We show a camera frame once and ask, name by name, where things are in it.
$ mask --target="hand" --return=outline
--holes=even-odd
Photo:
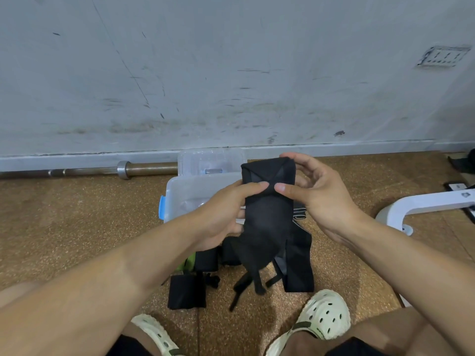
[[[275,190],[304,203],[327,236],[346,244],[345,236],[355,222],[368,216],[355,205],[338,172],[308,155],[286,152],[280,156],[292,158],[308,179],[297,175],[295,185],[276,184]]]
[[[197,251],[212,249],[221,244],[228,233],[241,233],[242,225],[236,219],[245,218],[246,197],[258,194],[269,186],[268,182],[248,183],[242,180],[218,191],[203,206],[192,212],[201,229]]]

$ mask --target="electrical socket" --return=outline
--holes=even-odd
[[[418,66],[454,67],[470,51],[472,47],[432,46],[426,51]]]

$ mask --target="fingernail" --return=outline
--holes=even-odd
[[[285,184],[276,184],[274,186],[274,189],[277,191],[277,192],[283,192],[285,190]]]

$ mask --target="white wall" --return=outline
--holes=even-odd
[[[475,49],[448,70],[414,66],[433,45],[474,44],[474,11],[475,0],[0,0],[0,156],[472,141]]]

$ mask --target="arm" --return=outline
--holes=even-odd
[[[276,191],[305,203],[324,233],[361,257],[453,346],[475,355],[475,269],[366,215],[330,167],[307,155],[283,156],[308,178],[277,184]]]
[[[134,313],[195,251],[240,232],[241,204],[268,183],[219,191],[205,205],[81,264],[0,309],[2,355],[104,355]]]

